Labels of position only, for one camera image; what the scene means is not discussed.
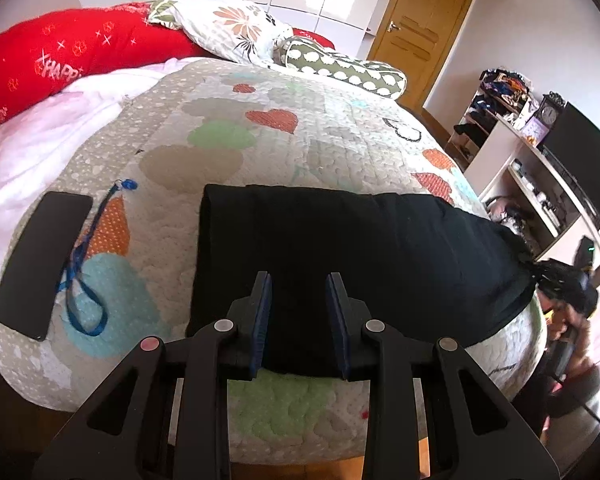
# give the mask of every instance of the orange heart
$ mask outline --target orange heart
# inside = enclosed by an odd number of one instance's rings
[[[247,85],[247,83],[240,83],[234,86],[234,92],[238,92],[238,94],[253,94],[255,91],[256,89],[251,85]]]
[[[440,150],[423,150],[422,155],[439,170],[451,171],[455,167],[451,159]]]
[[[87,258],[91,258],[98,253],[126,256],[129,252],[130,241],[131,236],[129,226],[126,223],[125,203],[122,201],[121,196],[117,196],[109,200],[104,208],[91,243],[89,243]]]
[[[298,126],[298,116],[288,110],[279,110],[278,108],[268,112],[250,110],[245,115],[252,123],[275,128],[292,135]]]

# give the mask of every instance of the floral pillow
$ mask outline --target floral pillow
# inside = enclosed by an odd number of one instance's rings
[[[182,28],[216,56],[259,66],[271,65],[274,48],[293,35],[290,25],[247,0],[157,0],[148,21]]]

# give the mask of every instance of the black monitor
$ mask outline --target black monitor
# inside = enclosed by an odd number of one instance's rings
[[[600,217],[600,130],[567,104],[542,142],[580,187]]]

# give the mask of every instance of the blue lanyard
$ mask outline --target blue lanyard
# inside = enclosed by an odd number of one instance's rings
[[[91,239],[98,227],[98,223],[100,222],[100,218],[104,213],[104,209],[109,203],[109,200],[115,195],[115,193],[121,189],[137,189],[138,183],[135,180],[131,180],[130,178],[126,180],[117,180],[111,186],[107,195],[104,197],[102,202],[100,202],[100,206],[98,207],[98,211],[93,218],[93,222],[89,227],[89,231],[86,236],[82,240],[82,242],[74,248],[69,257],[69,262],[66,266],[66,275],[64,282],[62,282],[58,287],[58,292],[62,290],[66,290],[66,313],[69,319],[69,323],[73,326],[78,332],[88,335],[91,337],[96,337],[100,335],[104,330],[104,327],[107,325],[107,321],[109,320],[109,314],[107,313],[107,309],[104,305],[104,302],[100,299],[100,297],[96,294],[96,292],[82,279],[82,264],[87,256],[87,250],[89,249],[89,244],[91,243]],[[76,314],[77,307],[75,305],[75,296],[74,296],[74,286],[79,286],[82,291],[87,295],[87,297],[93,301],[93,303],[97,304],[100,307],[100,320],[97,325],[91,330],[85,329],[78,320],[78,316]]]

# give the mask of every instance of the screw head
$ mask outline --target screw head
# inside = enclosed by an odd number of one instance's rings
[[[214,323],[214,328],[218,330],[218,332],[229,332],[234,327],[234,322],[230,319],[218,319]]]
[[[438,344],[440,345],[440,348],[447,352],[458,350],[458,343],[455,339],[451,339],[450,337],[443,337]]]
[[[379,319],[370,319],[365,323],[365,326],[369,332],[382,332],[384,330],[384,323]]]
[[[160,340],[157,337],[145,337],[140,342],[140,348],[145,352],[151,352],[160,346]]]

